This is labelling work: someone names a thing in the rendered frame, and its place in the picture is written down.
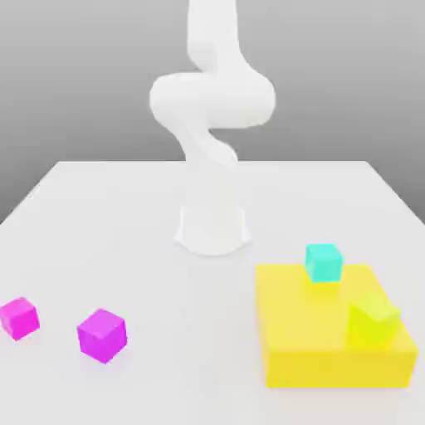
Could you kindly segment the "small cyan cube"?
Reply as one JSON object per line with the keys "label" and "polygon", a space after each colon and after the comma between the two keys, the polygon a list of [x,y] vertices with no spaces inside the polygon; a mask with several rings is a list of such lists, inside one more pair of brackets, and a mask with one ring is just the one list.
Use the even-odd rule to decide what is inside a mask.
{"label": "small cyan cube", "polygon": [[313,283],[339,281],[343,261],[333,243],[311,243],[305,248],[305,269]]}

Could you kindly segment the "small purple cube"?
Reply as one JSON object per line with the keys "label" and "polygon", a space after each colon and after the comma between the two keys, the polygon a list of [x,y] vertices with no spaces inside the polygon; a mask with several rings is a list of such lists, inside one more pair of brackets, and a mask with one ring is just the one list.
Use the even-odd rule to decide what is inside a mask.
{"label": "small purple cube", "polygon": [[81,352],[102,364],[111,361],[126,345],[125,320],[98,309],[77,326]]}

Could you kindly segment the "small lime yellow cube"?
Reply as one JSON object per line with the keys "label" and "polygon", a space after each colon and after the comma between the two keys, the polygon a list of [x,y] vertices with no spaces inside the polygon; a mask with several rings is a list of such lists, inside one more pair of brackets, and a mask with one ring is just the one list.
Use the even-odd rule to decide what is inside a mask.
{"label": "small lime yellow cube", "polygon": [[347,334],[351,344],[387,344],[400,326],[401,310],[379,293],[367,292],[349,303]]}

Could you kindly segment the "small magenta cube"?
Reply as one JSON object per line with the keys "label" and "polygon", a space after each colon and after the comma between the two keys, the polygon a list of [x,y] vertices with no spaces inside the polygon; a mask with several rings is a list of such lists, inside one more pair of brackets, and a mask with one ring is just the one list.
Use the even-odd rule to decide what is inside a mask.
{"label": "small magenta cube", "polygon": [[36,307],[24,297],[0,307],[0,323],[15,341],[40,328]]}

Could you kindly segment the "large yellow box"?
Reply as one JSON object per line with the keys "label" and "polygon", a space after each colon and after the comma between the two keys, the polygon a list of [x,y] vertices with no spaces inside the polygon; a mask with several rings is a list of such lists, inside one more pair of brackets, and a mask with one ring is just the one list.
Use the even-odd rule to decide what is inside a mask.
{"label": "large yellow box", "polygon": [[418,347],[402,321],[385,345],[349,342],[349,303],[367,292],[388,298],[365,264],[345,265],[340,280],[331,283],[313,283],[301,264],[256,266],[267,387],[406,388]]}

